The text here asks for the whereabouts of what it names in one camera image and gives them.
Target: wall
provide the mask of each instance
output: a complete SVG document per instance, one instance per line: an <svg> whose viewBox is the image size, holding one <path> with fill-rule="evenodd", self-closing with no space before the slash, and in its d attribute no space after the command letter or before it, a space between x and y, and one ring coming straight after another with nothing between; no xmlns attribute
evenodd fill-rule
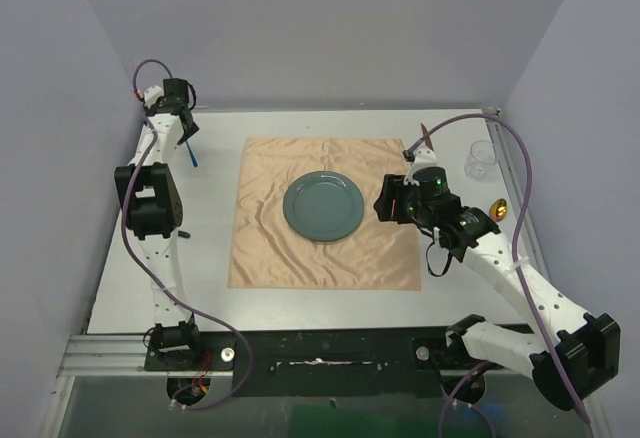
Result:
<svg viewBox="0 0 640 438"><path fill-rule="evenodd" d="M0 436L36 436L113 229L136 103L86 0L0 0Z"/></svg>
<svg viewBox="0 0 640 438"><path fill-rule="evenodd" d="M602 389L615 438L638 435L639 2L565 0L506 105L552 279L622 327L620 376Z"/></svg>
<svg viewBox="0 0 640 438"><path fill-rule="evenodd" d="M218 108L501 105L562 0L89 0Z"/></svg>

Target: gray floor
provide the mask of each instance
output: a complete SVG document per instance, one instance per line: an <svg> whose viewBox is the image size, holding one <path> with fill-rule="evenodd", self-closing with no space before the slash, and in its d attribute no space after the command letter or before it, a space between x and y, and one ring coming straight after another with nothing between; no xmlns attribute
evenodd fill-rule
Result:
<svg viewBox="0 0 640 438"><path fill-rule="evenodd" d="M228 390L212 386L212 394ZM327 398L241 398L203 413L169 411L164 378L103 377L76 379L64 419L61 438L100 437L286 437L292 407L297 404L330 406ZM387 416L437 422L443 400L418 400L408 395L336 398L337 408L382 413ZM592 437L574 413L555 409L526 378L487 376L487 392L480 406L502 437ZM448 423L485 430L470 410L450 411Z"/></svg>

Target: round plate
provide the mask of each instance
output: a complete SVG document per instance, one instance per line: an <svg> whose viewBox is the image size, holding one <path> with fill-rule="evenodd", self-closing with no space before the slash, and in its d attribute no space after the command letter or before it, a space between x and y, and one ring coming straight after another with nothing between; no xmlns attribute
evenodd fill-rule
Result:
<svg viewBox="0 0 640 438"><path fill-rule="evenodd" d="M362 193L340 173L315 171L294 181L284 195L284 217L296 232L313 241L336 241L360 226Z"/></svg>

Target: wrinkled fabric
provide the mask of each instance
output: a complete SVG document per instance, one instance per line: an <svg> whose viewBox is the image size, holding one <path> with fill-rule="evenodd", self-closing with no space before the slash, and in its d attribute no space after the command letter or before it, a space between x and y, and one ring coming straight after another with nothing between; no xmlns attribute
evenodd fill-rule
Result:
<svg viewBox="0 0 640 438"><path fill-rule="evenodd" d="M229 286L419 290L416 229L380 223L373 203L384 175L405 174L394 139L249 138L238 184ZM298 235L284 217L289 185L313 171L349 177L365 202L362 223L334 243Z"/></svg>

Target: white table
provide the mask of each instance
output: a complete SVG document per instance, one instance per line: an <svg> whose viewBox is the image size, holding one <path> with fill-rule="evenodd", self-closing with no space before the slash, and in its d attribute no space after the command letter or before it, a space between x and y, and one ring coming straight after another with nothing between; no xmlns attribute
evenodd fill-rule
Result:
<svg viewBox="0 0 640 438"><path fill-rule="evenodd" d="M446 118L477 111L196 114L201 131L190 143L200 166L192 166L186 149L179 149L170 164L184 205L181 229L191 233L191 239L179 243L188 302L241 330L442 326L471 313L497 324L522 323L522 318L491 286L455 260L449 273L441 278L428 275L425 265L422 290L414 292L227 287L240 158L248 137L401 138L409 146L420 136L420 123L432 128ZM464 174L470 145L490 139L481 119L450 125L433 136L451 191L461 196L463 204L485 211L497 198L507 197L510 203L513 199L508 196L501 173L487 183L475 182ZM500 224L509 236L515 218L512 211ZM429 241L423 237L421 240L424 260ZM442 266L445 256L441 250L431 250L435 269ZM153 326L153 310L149 278L127 255L118 223L88 333L144 332ZM222 329L203 319L198 319L198 325L202 331Z"/></svg>

